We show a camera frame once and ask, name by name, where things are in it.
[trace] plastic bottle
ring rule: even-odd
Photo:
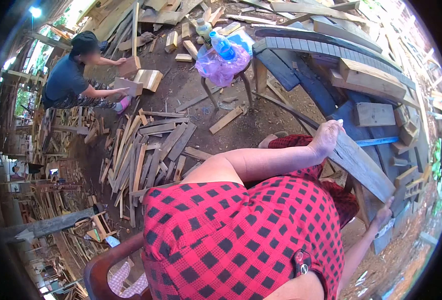
[[[205,22],[203,18],[199,18],[196,20],[197,26],[196,26],[196,32],[197,34],[204,39],[206,44],[211,44],[211,37],[209,36],[209,33],[213,30],[213,27],[209,22]]]
[[[220,35],[216,31],[211,31],[209,36],[211,37],[211,44],[214,50],[216,50],[225,61],[231,61],[236,57],[231,43],[225,36]]]

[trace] tree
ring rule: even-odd
[[[22,89],[18,89],[16,95],[16,105],[14,107],[14,115],[21,116],[23,115],[24,108],[21,105],[27,107],[29,105],[29,98],[31,97],[31,93],[27,91],[23,91]]]

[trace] hand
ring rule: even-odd
[[[118,88],[118,89],[115,89],[115,91],[117,94],[120,94],[121,96],[127,96],[128,91],[129,91],[129,87]]]
[[[115,61],[115,63],[116,63],[116,66],[119,66],[120,64],[123,64],[126,61],[127,61],[127,58],[122,57],[122,58],[118,59],[117,61]]]
[[[322,123],[317,129],[316,135],[308,147],[311,147],[314,150],[314,153],[319,159],[325,159],[326,156],[332,153],[334,147],[336,147],[340,130],[346,133],[344,128],[342,128],[341,121],[329,120]]]
[[[389,209],[389,207],[391,207],[393,201],[394,201],[394,196],[389,198],[389,200],[387,200],[386,203],[384,203],[384,206],[377,211],[376,216],[371,221],[369,227],[375,226],[377,231],[379,231],[381,229],[381,226],[385,225],[387,221],[391,219],[393,213],[391,209]]]

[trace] leg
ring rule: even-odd
[[[218,110],[219,109],[218,103],[216,102],[216,100],[214,100],[214,96],[211,93],[211,90],[206,85],[206,78],[201,77],[201,85],[203,86],[204,90],[206,91],[206,94],[209,97],[209,99],[211,99],[211,102],[214,104],[214,109]]]
[[[267,69],[264,64],[257,58],[254,58],[253,66],[254,79],[256,81],[256,92],[264,93],[267,86]]]
[[[246,89],[246,93],[248,94],[249,107],[253,107],[253,95],[251,94],[251,85],[249,84],[249,80],[244,72],[239,73],[239,76],[244,82],[244,88]]]

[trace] blue plastic bag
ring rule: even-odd
[[[219,87],[228,87],[234,75],[244,70],[251,59],[242,46],[231,43],[231,47],[236,53],[236,58],[226,61],[213,48],[206,50],[206,46],[203,45],[194,65],[199,74]]]

